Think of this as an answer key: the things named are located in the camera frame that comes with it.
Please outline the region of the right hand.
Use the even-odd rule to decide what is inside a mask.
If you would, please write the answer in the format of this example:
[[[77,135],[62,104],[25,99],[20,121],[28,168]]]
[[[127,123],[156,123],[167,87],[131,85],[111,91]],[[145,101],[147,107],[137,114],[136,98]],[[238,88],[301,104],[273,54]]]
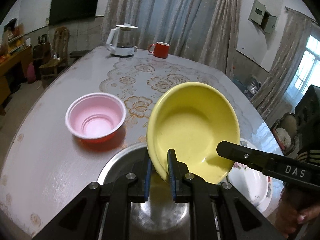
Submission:
[[[285,237],[294,233],[299,225],[306,224],[319,216],[319,203],[298,211],[289,198],[291,194],[284,187],[281,191],[275,227]]]

